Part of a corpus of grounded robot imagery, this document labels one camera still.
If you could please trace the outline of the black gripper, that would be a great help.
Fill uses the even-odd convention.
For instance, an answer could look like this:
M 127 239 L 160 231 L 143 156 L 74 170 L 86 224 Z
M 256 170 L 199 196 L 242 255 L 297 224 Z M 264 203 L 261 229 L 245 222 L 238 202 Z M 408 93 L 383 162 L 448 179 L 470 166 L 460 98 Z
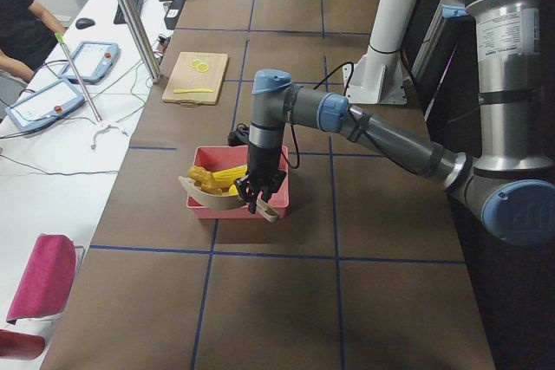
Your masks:
M 250 144 L 248 146 L 247 173 L 269 175 L 279 168 L 281 159 L 281 146 L 264 148 Z M 268 203 L 273 196 L 271 191 L 262 191 L 260 198 Z M 257 196 L 251 195 L 248 202 L 248 211 L 254 215 L 257 212 Z

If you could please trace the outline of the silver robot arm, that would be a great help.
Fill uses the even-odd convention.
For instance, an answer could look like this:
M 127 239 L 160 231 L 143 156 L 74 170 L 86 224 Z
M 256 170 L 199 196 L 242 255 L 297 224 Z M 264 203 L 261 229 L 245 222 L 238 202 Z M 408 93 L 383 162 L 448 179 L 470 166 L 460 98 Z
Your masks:
M 390 125 L 363 109 L 386 94 L 416 0 L 380 0 L 366 54 L 355 65 L 346 95 L 303 88 L 276 69 L 256 73 L 248 163 L 239 196 L 254 208 L 278 191 L 286 125 L 338 133 L 373 148 L 398 166 L 442 184 L 497 238 L 514 245 L 554 236 L 554 167 L 539 144 L 539 3 L 541 0 L 441 0 L 446 18 L 475 21 L 481 155 L 453 153 Z

